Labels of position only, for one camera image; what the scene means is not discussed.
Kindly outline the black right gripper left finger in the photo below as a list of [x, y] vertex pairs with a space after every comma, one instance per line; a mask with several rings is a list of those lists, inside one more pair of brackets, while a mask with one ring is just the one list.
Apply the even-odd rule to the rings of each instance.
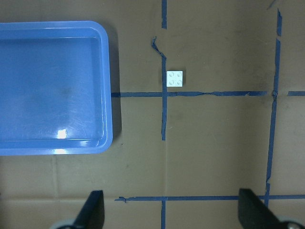
[[72, 224], [73, 229], [102, 229], [104, 196], [102, 190], [92, 191]]

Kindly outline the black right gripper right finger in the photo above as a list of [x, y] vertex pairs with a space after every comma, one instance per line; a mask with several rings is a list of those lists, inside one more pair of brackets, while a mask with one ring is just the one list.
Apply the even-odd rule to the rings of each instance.
[[243, 229], [275, 229], [281, 221], [247, 188], [239, 189], [238, 219]]

